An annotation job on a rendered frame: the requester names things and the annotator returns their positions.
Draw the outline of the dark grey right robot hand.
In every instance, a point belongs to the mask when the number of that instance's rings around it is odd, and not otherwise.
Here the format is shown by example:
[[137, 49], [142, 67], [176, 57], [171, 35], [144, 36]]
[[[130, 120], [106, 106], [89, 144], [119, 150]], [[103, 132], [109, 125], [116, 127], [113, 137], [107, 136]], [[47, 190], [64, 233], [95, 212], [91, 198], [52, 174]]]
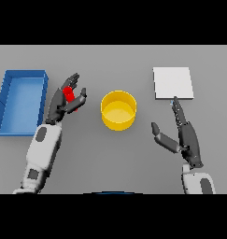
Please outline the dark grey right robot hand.
[[159, 126], [151, 123], [152, 134], [155, 142], [172, 153], [180, 153], [182, 158], [190, 165], [190, 168], [202, 168], [200, 145], [196, 131], [192, 124], [186, 120], [183, 108], [175, 96], [172, 101], [172, 110], [175, 115], [178, 140], [174, 140], [162, 133]]

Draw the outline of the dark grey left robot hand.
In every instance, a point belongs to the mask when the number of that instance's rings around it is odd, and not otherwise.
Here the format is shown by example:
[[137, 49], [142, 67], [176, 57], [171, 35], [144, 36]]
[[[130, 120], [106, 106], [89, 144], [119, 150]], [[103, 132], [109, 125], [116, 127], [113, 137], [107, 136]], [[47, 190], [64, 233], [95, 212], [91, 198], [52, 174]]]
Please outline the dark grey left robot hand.
[[[63, 84], [61, 88], [58, 88], [57, 91], [54, 93], [51, 102], [49, 113], [45, 120], [46, 124], [55, 125], [58, 122], [61, 122], [64, 118], [64, 114], [71, 114], [74, 111], [68, 110], [66, 108], [66, 100], [64, 98], [63, 89], [66, 86], [70, 86], [73, 90], [77, 87], [79, 79], [79, 74], [75, 73], [71, 77], [69, 77]], [[83, 106], [86, 102], [87, 93], [86, 89], [83, 88], [78, 97], [76, 97], [73, 105], [76, 106], [78, 109]]]

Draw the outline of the red beaker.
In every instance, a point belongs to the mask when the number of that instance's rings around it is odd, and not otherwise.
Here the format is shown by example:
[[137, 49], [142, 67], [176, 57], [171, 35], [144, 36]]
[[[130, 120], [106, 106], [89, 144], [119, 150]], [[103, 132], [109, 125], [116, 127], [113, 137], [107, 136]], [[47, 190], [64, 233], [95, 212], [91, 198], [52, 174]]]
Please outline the red beaker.
[[73, 88], [70, 86], [64, 87], [63, 94], [66, 100], [66, 108], [71, 111], [77, 111], [78, 108], [73, 105], [76, 99]]

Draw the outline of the pale square measuring scale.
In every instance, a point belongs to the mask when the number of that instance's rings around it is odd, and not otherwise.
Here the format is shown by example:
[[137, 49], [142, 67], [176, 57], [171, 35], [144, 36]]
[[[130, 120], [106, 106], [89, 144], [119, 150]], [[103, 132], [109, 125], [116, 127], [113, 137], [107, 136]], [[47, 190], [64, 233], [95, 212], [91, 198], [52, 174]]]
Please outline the pale square measuring scale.
[[157, 100], [194, 98], [189, 67], [154, 67], [152, 71]]

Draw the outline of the yellow bowl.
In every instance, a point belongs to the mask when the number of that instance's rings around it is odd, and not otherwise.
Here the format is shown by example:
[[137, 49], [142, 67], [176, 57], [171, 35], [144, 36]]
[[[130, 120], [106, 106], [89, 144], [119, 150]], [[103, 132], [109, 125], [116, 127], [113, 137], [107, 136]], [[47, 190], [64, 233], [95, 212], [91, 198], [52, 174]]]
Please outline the yellow bowl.
[[136, 99], [127, 91], [111, 91], [100, 104], [102, 122], [111, 131], [124, 131], [132, 126], [137, 111]]

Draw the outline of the blue tray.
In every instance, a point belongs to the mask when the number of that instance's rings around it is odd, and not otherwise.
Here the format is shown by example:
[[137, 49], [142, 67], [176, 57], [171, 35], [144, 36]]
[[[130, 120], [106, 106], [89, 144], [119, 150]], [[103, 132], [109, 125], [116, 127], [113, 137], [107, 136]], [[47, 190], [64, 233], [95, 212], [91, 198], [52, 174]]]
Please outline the blue tray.
[[45, 70], [6, 70], [0, 90], [0, 136], [33, 136], [44, 118]]

